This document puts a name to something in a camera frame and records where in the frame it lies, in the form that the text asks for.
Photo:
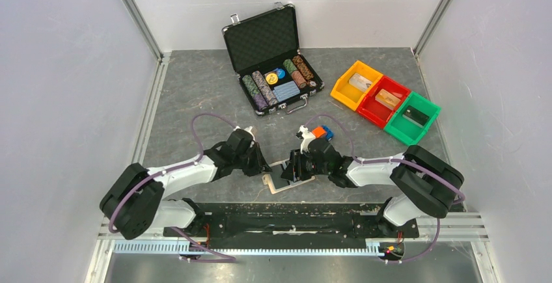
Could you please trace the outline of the beige leather card holder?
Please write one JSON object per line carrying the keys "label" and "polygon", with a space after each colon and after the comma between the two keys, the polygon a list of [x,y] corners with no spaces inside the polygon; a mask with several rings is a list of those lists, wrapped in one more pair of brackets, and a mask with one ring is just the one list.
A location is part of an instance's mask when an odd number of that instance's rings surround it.
{"label": "beige leather card holder", "polygon": [[312,176],[308,180],[290,181],[281,177],[283,171],[288,167],[289,160],[282,160],[270,164],[271,172],[265,173],[262,176],[262,182],[266,185],[271,194],[277,194],[291,188],[298,187],[308,182],[312,182],[316,179],[316,176]]}

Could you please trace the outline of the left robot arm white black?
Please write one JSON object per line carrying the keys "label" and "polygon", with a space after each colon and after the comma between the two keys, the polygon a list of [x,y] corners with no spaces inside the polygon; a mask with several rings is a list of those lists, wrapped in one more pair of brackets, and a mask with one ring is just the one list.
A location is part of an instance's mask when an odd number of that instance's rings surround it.
{"label": "left robot arm white black", "polygon": [[177,227],[189,236],[204,229],[204,217],[190,200],[168,197],[195,185],[220,180],[240,170],[247,177],[270,172],[249,128],[235,128],[228,139],[197,156],[163,167],[128,165],[100,201],[108,229],[135,239],[150,227]]}

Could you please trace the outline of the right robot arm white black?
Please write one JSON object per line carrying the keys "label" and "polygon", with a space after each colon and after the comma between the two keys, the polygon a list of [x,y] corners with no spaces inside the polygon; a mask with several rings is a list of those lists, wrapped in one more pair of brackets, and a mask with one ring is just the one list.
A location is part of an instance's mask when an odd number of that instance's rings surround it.
{"label": "right robot arm white black", "polygon": [[291,151],[281,177],[296,182],[316,175],[327,176],[341,188],[397,187],[400,195],[386,200],[377,214],[376,228],[384,236],[395,235],[423,215],[443,219],[465,198],[461,172],[419,145],[390,157],[365,159],[342,155],[328,140],[317,138],[306,149]]}

